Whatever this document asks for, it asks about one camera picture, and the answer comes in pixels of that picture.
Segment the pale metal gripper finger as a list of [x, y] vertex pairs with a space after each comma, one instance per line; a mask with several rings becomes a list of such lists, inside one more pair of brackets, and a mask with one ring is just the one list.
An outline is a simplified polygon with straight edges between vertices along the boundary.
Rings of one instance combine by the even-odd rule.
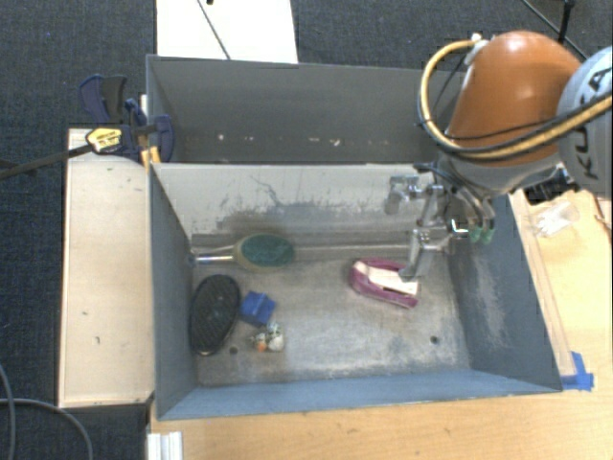
[[395, 175], [389, 180], [389, 192], [384, 202], [386, 215], [396, 215], [402, 203], [422, 199], [424, 190], [418, 175]]
[[402, 279], [420, 279], [429, 271], [435, 255], [444, 252], [451, 239], [446, 228], [416, 228], [411, 232], [408, 259], [398, 271]]

